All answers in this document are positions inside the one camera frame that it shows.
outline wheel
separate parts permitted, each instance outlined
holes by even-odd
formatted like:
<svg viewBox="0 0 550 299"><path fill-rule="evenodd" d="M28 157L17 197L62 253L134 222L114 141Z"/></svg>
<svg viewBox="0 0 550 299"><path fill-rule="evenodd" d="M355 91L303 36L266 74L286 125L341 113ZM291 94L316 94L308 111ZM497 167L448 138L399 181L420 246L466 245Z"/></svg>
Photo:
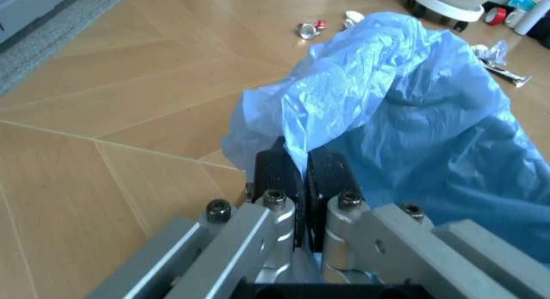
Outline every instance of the wheel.
<svg viewBox="0 0 550 299"><path fill-rule="evenodd" d="M451 21L451 19L445 15L442 15L441 18L439 18L439 23L443 25L447 25L449 21Z"/></svg>
<svg viewBox="0 0 550 299"><path fill-rule="evenodd" d="M413 16L420 19L421 17L424 16L424 14L426 14L426 11L427 9L425 6L418 4L415 10L413 11Z"/></svg>
<svg viewBox="0 0 550 299"><path fill-rule="evenodd" d="M407 0L407 6L413 7L415 3L415 0Z"/></svg>
<svg viewBox="0 0 550 299"><path fill-rule="evenodd" d="M468 22L458 21L455 24L455 30L459 33L463 32L468 27Z"/></svg>

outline gray rug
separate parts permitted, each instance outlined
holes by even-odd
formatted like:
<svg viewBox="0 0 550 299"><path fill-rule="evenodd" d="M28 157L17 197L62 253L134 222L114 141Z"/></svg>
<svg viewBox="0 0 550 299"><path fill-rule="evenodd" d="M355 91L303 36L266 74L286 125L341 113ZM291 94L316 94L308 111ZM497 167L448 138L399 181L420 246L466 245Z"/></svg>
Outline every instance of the gray rug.
<svg viewBox="0 0 550 299"><path fill-rule="evenodd" d="M121 0L65 0L0 44L0 96Z"/></svg>

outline blue cloth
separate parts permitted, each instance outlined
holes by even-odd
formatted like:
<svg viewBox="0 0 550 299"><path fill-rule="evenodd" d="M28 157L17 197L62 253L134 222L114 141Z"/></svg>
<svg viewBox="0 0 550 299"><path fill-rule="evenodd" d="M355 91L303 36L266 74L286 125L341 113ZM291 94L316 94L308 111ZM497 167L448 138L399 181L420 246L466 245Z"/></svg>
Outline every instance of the blue cloth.
<svg viewBox="0 0 550 299"><path fill-rule="evenodd" d="M315 44L282 81L245 90L223 152L251 176L283 135L344 153L372 207L416 202L441 224L470 218L550 263L550 168L468 44L407 15L369 15Z"/></svg>

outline wooden floor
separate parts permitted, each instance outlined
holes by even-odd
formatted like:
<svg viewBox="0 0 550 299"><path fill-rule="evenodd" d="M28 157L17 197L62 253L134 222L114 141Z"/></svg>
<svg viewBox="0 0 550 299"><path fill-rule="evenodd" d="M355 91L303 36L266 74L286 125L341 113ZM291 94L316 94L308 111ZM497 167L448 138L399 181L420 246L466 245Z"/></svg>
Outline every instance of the wooden floor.
<svg viewBox="0 0 550 299"><path fill-rule="evenodd" d="M0 298L79 298L173 216L241 201L220 151L244 88L305 55L302 21L346 10L406 12L403 0L125 0L0 99ZM471 43L508 40L499 81L548 157L550 52L482 23Z"/></svg>

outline white cup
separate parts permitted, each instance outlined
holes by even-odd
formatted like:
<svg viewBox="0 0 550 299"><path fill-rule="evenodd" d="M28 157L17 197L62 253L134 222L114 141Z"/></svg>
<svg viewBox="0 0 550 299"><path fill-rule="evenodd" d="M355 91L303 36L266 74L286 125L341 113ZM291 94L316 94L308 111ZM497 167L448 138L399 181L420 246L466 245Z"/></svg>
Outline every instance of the white cup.
<svg viewBox="0 0 550 299"><path fill-rule="evenodd" d="M525 10L521 9L516 9L510 12L510 14L508 14L506 19L504 20L504 25L510 28L514 28L526 13L527 12Z"/></svg>

